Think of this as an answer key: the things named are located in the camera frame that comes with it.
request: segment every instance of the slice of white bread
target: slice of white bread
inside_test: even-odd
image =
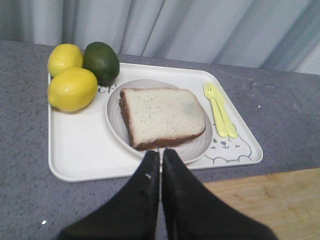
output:
[[[177,146],[206,129],[205,112],[187,89],[123,88],[119,105],[129,143],[140,151]]]

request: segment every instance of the gray curtain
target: gray curtain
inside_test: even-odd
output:
[[[2,0],[3,40],[320,74],[320,0]]]

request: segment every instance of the plastic tray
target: plastic tray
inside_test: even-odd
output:
[[[204,156],[187,165],[189,169],[249,165],[262,160],[259,143],[213,75],[200,70],[121,63],[116,83],[99,87],[93,101],[81,111],[65,113],[48,105],[48,164],[57,178],[78,182],[126,177],[134,173],[142,159],[127,151],[113,135],[106,121],[105,105],[117,86],[139,79],[189,89],[209,116],[212,144]],[[203,93],[204,84],[209,81],[225,98],[225,109],[239,135],[235,139],[221,138],[216,132],[211,105]]]

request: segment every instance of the wooden cutting board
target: wooden cutting board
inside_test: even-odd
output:
[[[280,240],[320,240],[320,168],[207,182],[229,206]]]

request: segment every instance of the cartoon drawing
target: cartoon drawing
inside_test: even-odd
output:
[[[212,130],[212,143],[204,156],[211,159],[214,165],[225,165],[231,162],[252,162],[252,149],[240,135],[237,138],[220,137],[215,124],[213,124]]]

